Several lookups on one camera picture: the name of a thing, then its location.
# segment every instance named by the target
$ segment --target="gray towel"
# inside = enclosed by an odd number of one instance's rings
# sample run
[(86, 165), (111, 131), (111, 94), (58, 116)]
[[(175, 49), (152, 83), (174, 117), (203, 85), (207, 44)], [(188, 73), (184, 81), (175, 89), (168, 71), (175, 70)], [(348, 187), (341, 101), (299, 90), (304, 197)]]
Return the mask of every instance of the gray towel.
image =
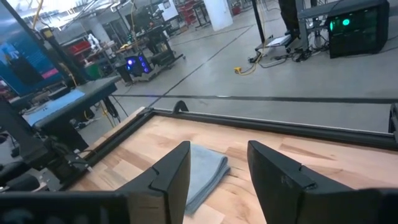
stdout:
[(185, 214), (194, 214), (230, 169), (226, 156), (191, 144), (191, 179)]

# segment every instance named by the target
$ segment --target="black metal frame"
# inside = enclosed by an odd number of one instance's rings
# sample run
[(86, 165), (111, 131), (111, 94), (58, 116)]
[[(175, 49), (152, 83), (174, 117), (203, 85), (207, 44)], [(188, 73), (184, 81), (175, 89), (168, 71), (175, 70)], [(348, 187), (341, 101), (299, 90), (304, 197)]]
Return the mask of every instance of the black metal frame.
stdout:
[[(234, 128), (267, 131), (293, 136), (321, 139), (326, 141), (354, 144), (358, 146), (376, 147), (389, 151), (398, 151), (398, 144), (394, 135), (390, 133), (375, 133), (350, 129), (329, 128), (323, 126), (311, 126), (306, 124), (284, 123), (279, 121), (267, 121), (250, 118), (238, 118), (214, 114), (189, 112), (186, 104), (179, 101), (173, 110), (157, 108), (145, 108), (135, 118), (117, 130), (115, 134), (102, 142), (94, 152), (90, 152), (85, 159), (90, 166), (94, 166), (105, 156), (117, 148), (123, 141), (146, 124), (154, 116), (185, 119), (203, 123), (220, 124)], [(76, 173), (74, 177), (64, 182), (59, 190), (66, 190), (86, 174), (86, 170)]]

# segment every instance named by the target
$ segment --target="black pants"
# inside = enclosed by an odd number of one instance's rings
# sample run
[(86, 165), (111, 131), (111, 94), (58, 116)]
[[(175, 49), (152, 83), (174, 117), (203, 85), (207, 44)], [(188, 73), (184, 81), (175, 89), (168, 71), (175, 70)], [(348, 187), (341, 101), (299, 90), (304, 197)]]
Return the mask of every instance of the black pants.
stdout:
[(293, 32), (299, 29), (299, 20), (297, 19), (297, 8), (295, 0), (278, 0), (280, 14), (285, 22), (286, 29)]

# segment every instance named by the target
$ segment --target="wire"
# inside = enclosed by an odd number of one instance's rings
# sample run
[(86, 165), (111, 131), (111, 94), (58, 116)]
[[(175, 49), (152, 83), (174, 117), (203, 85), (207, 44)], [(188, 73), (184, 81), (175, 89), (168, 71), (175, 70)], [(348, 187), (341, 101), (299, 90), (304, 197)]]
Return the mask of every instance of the wire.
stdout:
[(114, 97), (113, 95), (111, 95), (111, 96), (114, 98), (114, 100), (116, 100), (116, 103), (122, 108), (122, 110), (123, 110), (124, 114), (126, 115), (126, 117), (128, 117), (129, 115), (127, 114), (126, 110), (122, 107), (122, 105), (119, 103), (119, 100), (116, 99), (116, 97)]
[(37, 19), (39, 18), (40, 10), (42, 10), (43, 2), (44, 2), (44, 0), (40, 0), (39, 7), (37, 8), (35, 17), (33, 18), (33, 25), (32, 25), (33, 29), (35, 29), (35, 27), (36, 27), (36, 23), (37, 23)]
[[(264, 19), (264, 15), (263, 15), (263, 5), (262, 5), (262, 1), (260, 1), (260, 4), (261, 4), (261, 6), (262, 7), (260, 7), (260, 14), (261, 14), (261, 19), (260, 19), (260, 22), (262, 23), (262, 31), (263, 31), (263, 33), (264, 33), (264, 37), (266, 37), (266, 22), (265, 22), (265, 19)], [(240, 71), (240, 68), (236, 68), (235, 69), (235, 72), (237, 73), (237, 74), (239, 74), (239, 75), (250, 75), (250, 74), (252, 74), (254, 71), (256, 71), (256, 68), (257, 68), (257, 64), (260, 62), (260, 59), (262, 58), (262, 56), (264, 55), (264, 50), (265, 50), (265, 48), (266, 48), (266, 43), (265, 43), (265, 41), (264, 41), (264, 43), (262, 43), (262, 50), (261, 50), (261, 53), (259, 54), (259, 55), (257, 55), (257, 59), (256, 59), (256, 61), (254, 62), (254, 65), (251, 67), (251, 68), (249, 68), (247, 71), (245, 71), (245, 72), (241, 72)]]
[(132, 30), (132, 38), (134, 39), (135, 43), (137, 44), (137, 37), (136, 37), (136, 29), (135, 29), (135, 25), (134, 25), (134, 16), (132, 15), (132, 12), (134, 11), (134, 4), (135, 4), (135, 0), (133, 2), (131, 2), (132, 6), (131, 6), (131, 10), (130, 10), (130, 16), (131, 16), (131, 30)]
[(111, 118), (109, 118), (108, 113), (107, 113), (106, 110), (104, 109), (104, 106), (102, 105), (101, 102), (99, 103), (99, 105), (101, 106), (103, 115), (106, 116), (106, 118), (108, 119), (108, 121), (111, 123), (112, 128), (114, 128), (114, 125), (113, 125), (113, 123), (112, 123), (112, 121), (111, 121)]
[(267, 63), (267, 64), (261, 64), (261, 63), (258, 63), (258, 64), (261, 66), (261, 68), (271, 68), (271, 67), (275, 67), (275, 66), (278, 66), (280, 64), (283, 64), (286, 61), (287, 61), (287, 57), (284, 58), (284, 59), (277, 60), (276, 62), (271, 62), (271, 63)]

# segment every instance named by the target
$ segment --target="gray floor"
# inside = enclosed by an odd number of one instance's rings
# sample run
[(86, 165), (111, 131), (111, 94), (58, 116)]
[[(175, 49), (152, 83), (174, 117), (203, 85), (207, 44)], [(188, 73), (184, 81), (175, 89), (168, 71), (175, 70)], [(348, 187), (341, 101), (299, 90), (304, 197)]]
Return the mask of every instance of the gray floor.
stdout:
[[(268, 9), (277, 7), (267, 2)], [(266, 12), (266, 36), (280, 36), (285, 26), (278, 10)], [(398, 34), (398, 17), (390, 19), (390, 37)], [(170, 40), (172, 48), (187, 56), (149, 83), (126, 88), (118, 83), (117, 94), (130, 95), (232, 95), (232, 96), (329, 96), (392, 97), (398, 95), (396, 54), (398, 38), (390, 40), (381, 54), (330, 59), (320, 53), (306, 62), (291, 60), (272, 68), (258, 68), (240, 76), (234, 67), (248, 68), (248, 57), (260, 38), (252, 10), (234, 18), (234, 24), (214, 32), (211, 27), (187, 32)], [(127, 113), (140, 106), (171, 108), (178, 98), (122, 97)], [(292, 103), (234, 100), (184, 100), (191, 111), (271, 119), (339, 128), (387, 131), (389, 105), (344, 103)], [(81, 131), (89, 142), (111, 129), (102, 118)]]

